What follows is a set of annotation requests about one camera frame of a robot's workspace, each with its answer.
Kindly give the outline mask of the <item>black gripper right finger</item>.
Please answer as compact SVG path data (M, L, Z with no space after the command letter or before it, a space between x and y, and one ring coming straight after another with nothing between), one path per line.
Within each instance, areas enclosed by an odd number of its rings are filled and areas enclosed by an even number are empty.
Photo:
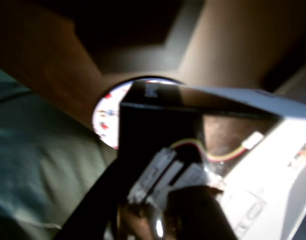
M216 197L222 190L206 185L167 187L155 197L154 240L236 240Z

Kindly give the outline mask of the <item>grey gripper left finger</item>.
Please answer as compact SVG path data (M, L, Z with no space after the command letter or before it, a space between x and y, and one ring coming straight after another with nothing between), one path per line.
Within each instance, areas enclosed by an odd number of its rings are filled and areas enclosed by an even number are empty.
M95 182L54 237L56 240L102 240L109 218L116 212L119 159Z

